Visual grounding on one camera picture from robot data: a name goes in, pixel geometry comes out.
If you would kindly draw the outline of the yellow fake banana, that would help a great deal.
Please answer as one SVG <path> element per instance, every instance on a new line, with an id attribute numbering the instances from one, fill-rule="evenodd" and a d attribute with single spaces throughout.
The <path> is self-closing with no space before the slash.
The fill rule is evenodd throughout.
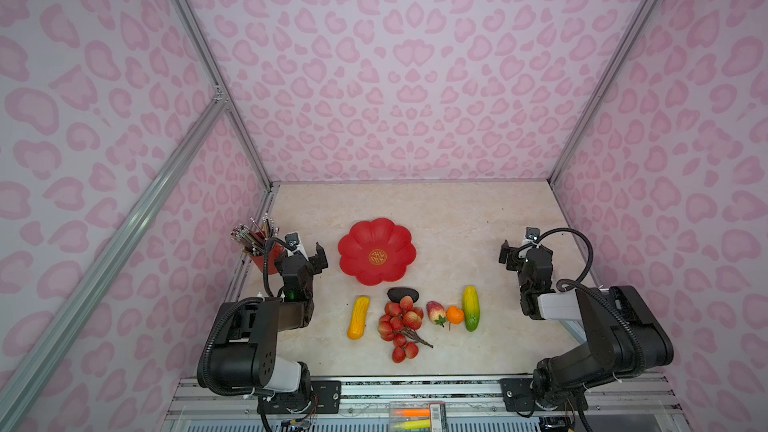
<path id="1" fill-rule="evenodd" d="M 365 333 L 366 318 L 369 307 L 369 297 L 360 296 L 355 300 L 349 327 L 347 330 L 347 337 L 350 340 L 359 340 L 363 337 Z"/>

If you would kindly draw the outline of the orange fake tangerine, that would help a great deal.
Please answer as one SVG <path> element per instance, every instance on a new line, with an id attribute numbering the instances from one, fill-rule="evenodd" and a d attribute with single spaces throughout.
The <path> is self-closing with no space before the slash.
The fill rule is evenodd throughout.
<path id="1" fill-rule="evenodd" d="M 465 314 L 463 310 L 456 306 L 450 306 L 447 309 L 446 317 L 451 325 L 462 324 L 465 320 Z"/>

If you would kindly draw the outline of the dark fake avocado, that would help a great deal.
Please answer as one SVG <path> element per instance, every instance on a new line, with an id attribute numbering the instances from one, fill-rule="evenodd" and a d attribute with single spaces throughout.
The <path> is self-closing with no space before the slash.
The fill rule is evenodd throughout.
<path id="1" fill-rule="evenodd" d="M 410 297 L 416 303 L 419 300 L 419 292 L 410 287 L 393 287 L 387 291 L 387 297 L 391 302 L 399 303 L 404 297 Z"/>

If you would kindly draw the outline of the red fake strawberry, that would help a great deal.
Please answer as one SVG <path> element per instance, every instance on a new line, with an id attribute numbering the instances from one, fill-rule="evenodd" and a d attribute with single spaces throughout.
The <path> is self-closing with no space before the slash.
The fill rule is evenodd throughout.
<path id="1" fill-rule="evenodd" d="M 429 301 L 426 304 L 427 315 L 431 323 L 434 325 L 444 327 L 448 321 L 445 308 L 442 304 L 436 301 Z"/>

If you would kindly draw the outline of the red fake grape bunch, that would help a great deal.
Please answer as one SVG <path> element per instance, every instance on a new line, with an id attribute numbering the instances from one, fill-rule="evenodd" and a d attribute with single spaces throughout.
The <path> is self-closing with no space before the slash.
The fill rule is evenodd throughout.
<path id="1" fill-rule="evenodd" d="M 415 359 L 424 347 L 434 348 L 419 334 L 423 324 L 424 310 L 416 306 L 413 294 L 386 303 L 377 330 L 380 338 L 392 346 L 391 360 L 395 364 Z"/>

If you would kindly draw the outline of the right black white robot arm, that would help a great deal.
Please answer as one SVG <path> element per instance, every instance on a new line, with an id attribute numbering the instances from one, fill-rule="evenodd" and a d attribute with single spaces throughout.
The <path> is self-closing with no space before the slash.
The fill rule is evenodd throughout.
<path id="1" fill-rule="evenodd" d="M 532 320 L 578 322 L 585 339 L 560 355 L 540 360 L 529 379 L 500 381 L 505 408 L 529 418 L 571 406 L 582 413 L 586 393 L 670 364 L 671 339 L 632 286 L 589 287 L 553 280 L 554 253 L 527 239 L 501 245 L 499 262 L 517 275 L 522 313 Z"/>

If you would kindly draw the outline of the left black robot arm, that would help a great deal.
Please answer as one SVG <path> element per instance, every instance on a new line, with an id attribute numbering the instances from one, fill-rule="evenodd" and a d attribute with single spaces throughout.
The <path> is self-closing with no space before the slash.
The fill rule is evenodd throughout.
<path id="1" fill-rule="evenodd" d="M 278 356 L 278 334 L 309 325 L 314 313 L 314 278 L 328 267 L 317 245 L 299 248 L 276 261 L 283 279 L 277 297 L 226 302 L 217 312 L 197 365 L 198 385 L 224 396 L 265 400 L 266 413 L 307 413 L 317 404 L 308 366 Z"/>

